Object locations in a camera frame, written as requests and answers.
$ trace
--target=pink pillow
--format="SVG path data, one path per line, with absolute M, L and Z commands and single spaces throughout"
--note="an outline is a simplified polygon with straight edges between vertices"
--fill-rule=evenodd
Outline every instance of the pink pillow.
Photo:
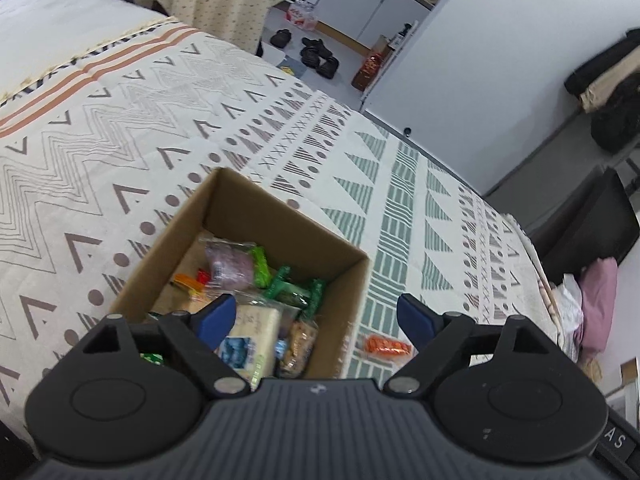
M 582 273 L 578 284 L 582 291 L 584 313 L 582 351 L 584 355 L 593 356 L 605 349 L 609 339 L 618 285 L 616 259 L 597 259 Z M 579 338 L 577 334 L 576 342 L 580 342 Z

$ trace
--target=blue picture on package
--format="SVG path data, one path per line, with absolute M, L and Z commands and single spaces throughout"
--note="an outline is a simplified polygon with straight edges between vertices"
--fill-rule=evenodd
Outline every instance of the blue picture on package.
M 250 353 L 250 337 L 227 337 L 220 345 L 220 359 L 232 368 L 244 368 Z

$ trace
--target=ribbed gray surface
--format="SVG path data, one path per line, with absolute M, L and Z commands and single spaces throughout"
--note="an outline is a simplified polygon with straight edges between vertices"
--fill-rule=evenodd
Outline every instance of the ribbed gray surface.
M 371 380 L 265 380 L 214 405 L 180 446 L 143 463 L 91 470 L 49 461 L 55 480 L 605 479 L 589 460 L 517 469 L 446 440 L 418 402 L 391 400 Z

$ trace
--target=black shoe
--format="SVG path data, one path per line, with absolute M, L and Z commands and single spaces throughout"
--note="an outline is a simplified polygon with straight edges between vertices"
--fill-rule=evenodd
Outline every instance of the black shoe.
M 287 43 L 289 43 L 289 41 L 291 41 L 290 30 L 287 28 L 281 28 L 278 32 L 276 32 L 271 37 L 271 39 L 269 40 L 269 43 L 271 43 L 273 46 L 277 48 L 285 48 L 287 46 Z
M 309 38 L 302 38 L 302 44 L 305 46 L 313 46 L 318 50 L 318 56 L 323 59 L 329 59 L 334 53 L 324 46 L 322 40 L 310 40 Z
M 314 46 L 306 46 L 300 51 L 300 61 L 309 68 L 318 68 L 320 66 L 320 56 L 318 50 Z
M 335 72 L 338 70 L 340 62 L 335 57 L 327 59 L 320 68 L 316 70 L 322 77 L 333 79 Z

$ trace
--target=patterned blanket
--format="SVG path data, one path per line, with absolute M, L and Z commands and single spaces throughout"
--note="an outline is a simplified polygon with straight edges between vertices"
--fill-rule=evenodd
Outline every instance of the patterned blanket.
M 556 338 L 523 245 L 479 196 L 360 114 L 175 20 L 9 97 L 0 137 L 0 405 L 14 430 L 29 391 L 219 166 L 370 255 L 344 375 L 392 373 L 358 338 L 404 337 L 403 292 L 482 323 L 519 312 Z

